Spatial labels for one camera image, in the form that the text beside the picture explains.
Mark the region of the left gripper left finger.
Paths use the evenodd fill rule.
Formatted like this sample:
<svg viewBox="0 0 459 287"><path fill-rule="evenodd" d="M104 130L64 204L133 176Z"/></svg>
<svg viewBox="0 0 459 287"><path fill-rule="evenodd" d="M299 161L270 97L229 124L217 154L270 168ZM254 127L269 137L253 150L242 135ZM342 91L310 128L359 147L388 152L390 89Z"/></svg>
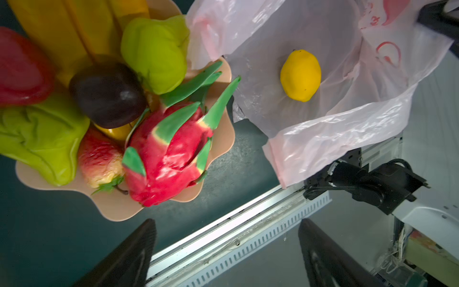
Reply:
<svg viewBox="0 0 459 287"><path fill-rule="evenodd" d="M74 286L144 287L156 235L155 221L147 219Z"/></svg>

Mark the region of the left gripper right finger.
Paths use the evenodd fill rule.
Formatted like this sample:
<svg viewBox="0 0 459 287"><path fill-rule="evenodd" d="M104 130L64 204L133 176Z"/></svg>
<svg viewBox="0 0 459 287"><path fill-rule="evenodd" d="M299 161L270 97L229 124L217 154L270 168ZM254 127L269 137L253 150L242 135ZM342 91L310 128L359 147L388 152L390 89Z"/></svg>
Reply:
<svg viewBox="0 0 459 287"><path fill-rule="evenodd" d="M298 237L311 287L383 286L312 220L301 221Z"/></svg>

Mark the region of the red yellow strawberry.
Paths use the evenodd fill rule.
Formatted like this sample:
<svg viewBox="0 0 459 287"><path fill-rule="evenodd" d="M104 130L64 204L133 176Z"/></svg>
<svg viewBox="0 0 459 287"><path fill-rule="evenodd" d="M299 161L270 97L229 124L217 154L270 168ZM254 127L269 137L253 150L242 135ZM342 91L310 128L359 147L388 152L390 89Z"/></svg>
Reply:
<svg viewBox="0 0 459 287"><path fill-rule="evenodd" d="M89 128L80 142L78 166L93 194L111 193L114 190L128 195L120 188L124 182L122 165L124 152L110 138L95 128Z"/></svg>

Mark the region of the yellow lemon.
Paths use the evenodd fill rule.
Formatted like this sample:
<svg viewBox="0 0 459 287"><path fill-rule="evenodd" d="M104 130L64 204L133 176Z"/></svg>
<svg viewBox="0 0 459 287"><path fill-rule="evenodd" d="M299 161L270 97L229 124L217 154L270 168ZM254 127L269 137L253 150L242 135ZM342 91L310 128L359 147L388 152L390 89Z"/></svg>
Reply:
<svg viewBox="0 0 459 287"><path fill-rule="evenodd" d="M308 102L322 82L318 59L305 50L293 51L282 66L280 82L289 98Z"/></svg>

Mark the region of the pink plastic bag peach print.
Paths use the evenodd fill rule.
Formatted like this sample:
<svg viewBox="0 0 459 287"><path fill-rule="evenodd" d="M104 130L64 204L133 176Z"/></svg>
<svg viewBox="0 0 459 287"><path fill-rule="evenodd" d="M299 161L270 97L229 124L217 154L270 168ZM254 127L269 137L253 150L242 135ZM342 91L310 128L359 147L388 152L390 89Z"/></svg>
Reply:
<svg viewBox="0 0 459 287"><path fill-rule="evenodd" d="M242 81L235 119L268 136L264 154L282 187L346 152L396 136L418 83L452 40L418 23L425 1L194 1L188 57L202 68L224 56ZM287 97L280 72L305 50L322 78L308 102Z"/></svg>

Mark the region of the red apple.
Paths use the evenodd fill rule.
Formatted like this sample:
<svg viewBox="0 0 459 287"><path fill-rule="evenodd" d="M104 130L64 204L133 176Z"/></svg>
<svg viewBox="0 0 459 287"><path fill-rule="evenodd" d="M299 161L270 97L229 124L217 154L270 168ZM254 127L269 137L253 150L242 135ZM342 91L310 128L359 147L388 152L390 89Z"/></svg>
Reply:
<svg viewBox="0 0 459 287"><path fill-rule="evenodd" d="M19 33L1 27L1 106L38 104L54 85L55 71L46 55Z"/></svg>

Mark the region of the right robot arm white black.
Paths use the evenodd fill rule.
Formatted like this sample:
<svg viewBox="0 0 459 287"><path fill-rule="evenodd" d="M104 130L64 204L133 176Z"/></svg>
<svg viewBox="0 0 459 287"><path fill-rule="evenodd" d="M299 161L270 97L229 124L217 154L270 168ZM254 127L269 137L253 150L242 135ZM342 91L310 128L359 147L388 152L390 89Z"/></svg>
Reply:
<svg viewBox="0 0 459 287"><path fill-rule="evenodd" d="M427 180L413 202L397 208L397 218L459 256L459 3L425 9L421 22L453 38L439 66L414 93L402 157Z"/></svg>

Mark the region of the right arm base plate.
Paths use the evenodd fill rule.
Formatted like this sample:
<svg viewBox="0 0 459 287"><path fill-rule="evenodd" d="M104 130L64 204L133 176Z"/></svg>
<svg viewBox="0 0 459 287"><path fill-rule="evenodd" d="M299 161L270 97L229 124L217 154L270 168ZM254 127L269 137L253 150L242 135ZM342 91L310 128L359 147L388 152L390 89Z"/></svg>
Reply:
<svg viewBox="0 0 459 287"><path fill-rule="evenodd" d="M402 159L393 159L370 171L362 166L362 150L358 148L307 179L303 196L313 200L326 191L346 191L355 201L375 206L389 215L404 200L413 202L414 192L428 186Z"/></svg>

